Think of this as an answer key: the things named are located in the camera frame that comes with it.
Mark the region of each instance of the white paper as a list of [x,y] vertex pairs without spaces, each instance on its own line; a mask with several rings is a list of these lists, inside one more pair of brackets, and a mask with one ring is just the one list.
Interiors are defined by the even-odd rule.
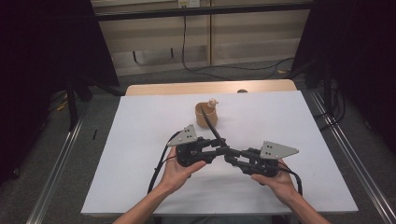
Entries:
[[[210,98],[219,101],[216,129],[231,148],[260,149],[264,140],[298,148],[298,154],[284,161],[303,180],[304,197],[313,207],[329,213],[358,210],[304,97],[299,91],[277,91],[122,97],[81,213],[121,214],[138,203],[147,194],[167,141],[189,124],[194,124],[198,136],[214,139],[210,130],[196,125],[194,114],[195,105]],[[193,174],[155,214],[289,212],[268,187],[243,175],[220,156]]]

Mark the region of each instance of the table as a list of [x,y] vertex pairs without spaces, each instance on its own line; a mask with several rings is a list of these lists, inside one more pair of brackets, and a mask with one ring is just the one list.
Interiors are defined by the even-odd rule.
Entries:
[[[231,93],[241,89],[249,93]],[[127,95],[121,98],[83,214],[117,216],[137,203],[147,192],[167,139],[193,123],[193,106],[212,96],[220,101],[217,129],[232,148],[260,148],[263,137],[297,147],[300,153],[285,162],[302,178],[304,197],[319,212],[358,210],[303,96],[291,81],[154,84],[132,86]],[[245,111],[247,116],[239,116]],[[214,138],[209,130],[195,128],[198,135]],[[271,190],[215,158],[168,197],[154,215],[288,213],[289,208]]]

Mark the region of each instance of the metal rail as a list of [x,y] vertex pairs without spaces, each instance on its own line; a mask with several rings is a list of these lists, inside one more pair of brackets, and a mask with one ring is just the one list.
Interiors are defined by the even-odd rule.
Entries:
[[120,21],[164,17],[182,16],[202,16],[231,13],[248,13],[264,11],[287,11],[310,9],[314,2],[281,3],[281,4],[261,4],[252,6],[230,6],[230,7],[189,7],[173,8],[152,11],[118,12],[118,13],[98,13],[94,17],[98,21]]
[[[317,92],[310,92],[311,97],[314,99],[315,104],[317,105],[320,113],[324,113],[326,110],[323,106],[324,101],[321,96]],[[327,124],[335,123],[335,119],[333,117],[324,116]],[[347,140],[347,137],[344,135],[341,128],[338,124],[334,124],[330,127],[332,134],[335,137],[335,140],[339,144],[340,148],[343,150],[346,158],[348,159],[350,165],[355,171],[358,179],[361,181],[364,189],[372,200],[375,208],[377,209],[379,215],[384,220],[384,223],[392,224],[396,223],[396,216],[393,208],[390,206],[386,196],[379,188],[379,186],[375,183],[373,178],[370,176],[366,168],[364,167],[361,159],[358,154],[355,152],[355,149]]]
[[66,165],[67,158],[70,155],[70,152],[73,149],[73,145],[76,142],[78,137],[79,130],[81,128],[82,120],[87,114],[90,103],[87,103],[83,106],[81,116],[74,129],[69,132],[64,141],[64,146],[62,147],[61,153],[59,154],[58,160],[55,162],[54,167],[49,175],[47,183],[43,190],[40,193],[37,201],[35,202],[35,207],[33,208],[26,224],[40,224],[42,223],[44,216],[47,212],[47,209],[50,205],[50,201],[52,196],[56,190],[59,180],[61,179],[62,172],[64,170],[64,166]]
[[46,22],[84,22],[84,21],[125,21],[151,18],[166,17],[183,17],[183,16],[203,16],[219,15],[232,13],[249,13],[249,12],[269,12],[269,11],[291,11],[311,9],[320,5],[321,7],[335,6],[334,4],[317,4],[313,1],[280,3],[280,4],[260,4],[248,6],[228,6],[228,7],[188,7],[188,8],[171,8],[148,11],[128,11],[128,12],[108,12],[96,13],[94,15],[69,15],[56,16],[44,19]]

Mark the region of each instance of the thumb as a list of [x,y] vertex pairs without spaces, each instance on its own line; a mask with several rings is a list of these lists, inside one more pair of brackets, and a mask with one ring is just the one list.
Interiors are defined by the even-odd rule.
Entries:
[[187,167],[185,171],[186,171],[189,175],[192,175],[193,173],[195,173],[195,172],[201,170],[204,166],[206,166],[206,162],[204,162],[204,161],[198,161],[198,162],[194,163],[193,165]]
[[263,175],[252,175],[250,178],[251,178],[252,180],[255,180],[255,181],[259,182],[259,183],[262,184],[262,185],[268,185],[268,186],[270,186],[271,183],[272,183],[270,177],[266,177],[266,176],[263,176]]

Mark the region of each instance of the person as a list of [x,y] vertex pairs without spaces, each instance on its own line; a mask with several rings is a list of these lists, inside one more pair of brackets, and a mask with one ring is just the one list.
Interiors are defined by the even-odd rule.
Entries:
[[[167,196],[180,189],[193,173],[206,166],[204,161],[198,161],[189,167],[182,167],[178,164],[175,156],[176,147],[172,147],[167,156],[163,177],[160,183],[139,203],[120,216],[114,224],[145,223]],[[290,174],[280,171],[274,177],[252,175],[251,179],[262,185],[268,186],[276,197],[285,204],[302,223],[330,223],[297,192],[291,181]]]

